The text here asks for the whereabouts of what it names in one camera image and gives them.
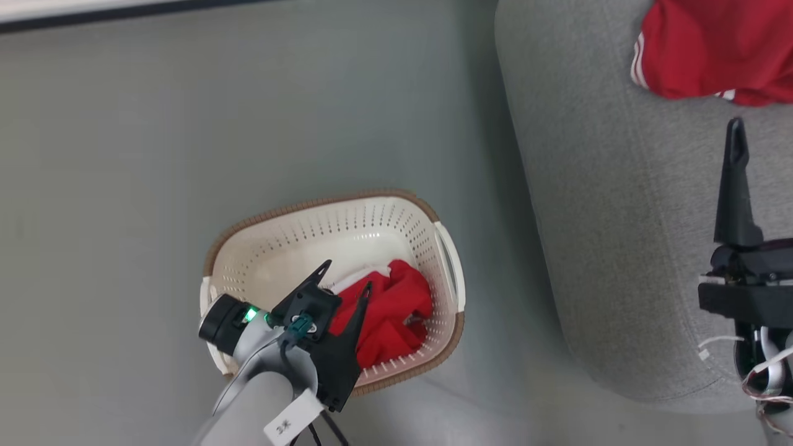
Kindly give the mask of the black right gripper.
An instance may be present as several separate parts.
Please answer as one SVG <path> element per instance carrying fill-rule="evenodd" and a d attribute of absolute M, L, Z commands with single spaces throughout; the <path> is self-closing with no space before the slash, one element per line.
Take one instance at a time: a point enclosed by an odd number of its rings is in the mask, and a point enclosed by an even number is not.
<path fill-rule="evenodd" d="M 745 125 L 732 118 L 717 197 L 711 271 L 700 276 L 699 307 L 742 324 L 792 328 L 792 241 L 771 240 L 755 224 L 746 167 Z"/>

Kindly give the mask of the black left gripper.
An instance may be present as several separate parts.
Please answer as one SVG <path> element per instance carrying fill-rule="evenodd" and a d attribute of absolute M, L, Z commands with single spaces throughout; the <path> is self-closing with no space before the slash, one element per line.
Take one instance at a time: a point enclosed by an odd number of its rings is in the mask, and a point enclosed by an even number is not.
<path fill-rule="evenodd" d="M 340 412 L 354 390 L 362 367 L 357 361 L 357 345 L 364 325 L 371 296 L 372 283 L 367 282 L 357 300 L 354 313 L 340 335 L 328 334 L 341 297 L 320 286 L 332 260 L 326 260 L 287 294 L 271 313 L 272 327 L 281 326 L 284 333 L 278 345 L 289 351 L 309 344 L 309 355 L 317 370 L 315 395 L 329 412 Z"/>

